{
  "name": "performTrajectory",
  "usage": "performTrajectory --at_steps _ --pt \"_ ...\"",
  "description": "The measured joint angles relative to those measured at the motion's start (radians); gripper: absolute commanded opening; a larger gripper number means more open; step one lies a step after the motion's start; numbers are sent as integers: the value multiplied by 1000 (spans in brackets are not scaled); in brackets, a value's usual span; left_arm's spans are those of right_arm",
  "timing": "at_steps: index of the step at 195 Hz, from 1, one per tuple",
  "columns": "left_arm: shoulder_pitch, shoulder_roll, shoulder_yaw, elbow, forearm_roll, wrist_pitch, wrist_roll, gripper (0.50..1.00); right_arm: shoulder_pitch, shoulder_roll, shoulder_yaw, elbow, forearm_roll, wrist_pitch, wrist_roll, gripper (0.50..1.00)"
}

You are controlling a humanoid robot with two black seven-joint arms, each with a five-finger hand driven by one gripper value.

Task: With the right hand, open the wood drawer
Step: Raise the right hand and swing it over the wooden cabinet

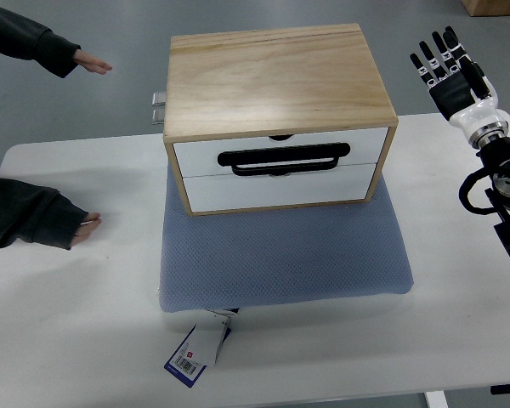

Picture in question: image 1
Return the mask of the person lower hand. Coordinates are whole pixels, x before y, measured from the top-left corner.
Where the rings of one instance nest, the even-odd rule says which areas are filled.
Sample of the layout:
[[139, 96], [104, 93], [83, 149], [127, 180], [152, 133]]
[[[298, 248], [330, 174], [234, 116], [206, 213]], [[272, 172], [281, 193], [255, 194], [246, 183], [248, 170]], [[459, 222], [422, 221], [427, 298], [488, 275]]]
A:
[[71, 246], [74, 247], [86, 241], [90, 235], [101, 225], [101, 222], [101, 214], [99, 212], [88, 213], [74, 233], [71, 240]]

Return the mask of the upper dark sleeve forearm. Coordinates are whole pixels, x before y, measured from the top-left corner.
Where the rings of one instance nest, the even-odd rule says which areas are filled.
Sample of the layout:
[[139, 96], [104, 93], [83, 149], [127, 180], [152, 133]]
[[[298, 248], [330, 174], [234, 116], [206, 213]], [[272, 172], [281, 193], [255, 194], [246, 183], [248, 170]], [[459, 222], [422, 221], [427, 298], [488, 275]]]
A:
[[0, 54], [34, 60], [57, 77], [65, 78], [77, 67], [74, 55], [80, 49], [45, 25], [0, 7]]

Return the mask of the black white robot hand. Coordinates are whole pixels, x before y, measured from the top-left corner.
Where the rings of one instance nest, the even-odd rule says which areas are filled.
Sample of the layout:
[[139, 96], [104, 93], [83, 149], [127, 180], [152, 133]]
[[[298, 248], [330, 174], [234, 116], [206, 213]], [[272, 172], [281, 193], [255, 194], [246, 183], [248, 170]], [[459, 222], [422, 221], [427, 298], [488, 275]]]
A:
[[455, 30], [447, 26], [432, 39], [438, 54], [421, 41], [422, 56], [412, 53], [410, 59], [440, 114], [476, 150], [506, 137], [509, 126], [497, 111], [497, 92]]

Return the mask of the lower dark sleeve forearm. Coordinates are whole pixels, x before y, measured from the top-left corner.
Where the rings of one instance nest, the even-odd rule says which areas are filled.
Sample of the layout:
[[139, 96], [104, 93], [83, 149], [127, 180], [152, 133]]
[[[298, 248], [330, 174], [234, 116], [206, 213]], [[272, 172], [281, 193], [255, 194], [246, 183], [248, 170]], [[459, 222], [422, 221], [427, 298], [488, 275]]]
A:
[[0, 178], [0, 249], [22, 240], [68, 250], [87, 216], [56, 189]]

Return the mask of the person upper hand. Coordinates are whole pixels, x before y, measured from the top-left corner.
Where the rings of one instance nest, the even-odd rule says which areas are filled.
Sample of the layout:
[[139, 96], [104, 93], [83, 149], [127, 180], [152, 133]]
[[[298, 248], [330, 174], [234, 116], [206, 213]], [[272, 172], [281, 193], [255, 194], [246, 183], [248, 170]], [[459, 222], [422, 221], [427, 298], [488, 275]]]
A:
[[105, 75], [112, 70], [110, 64], [82, 49], [78, 49], [72, 59], [77, 65], [94, 74]]

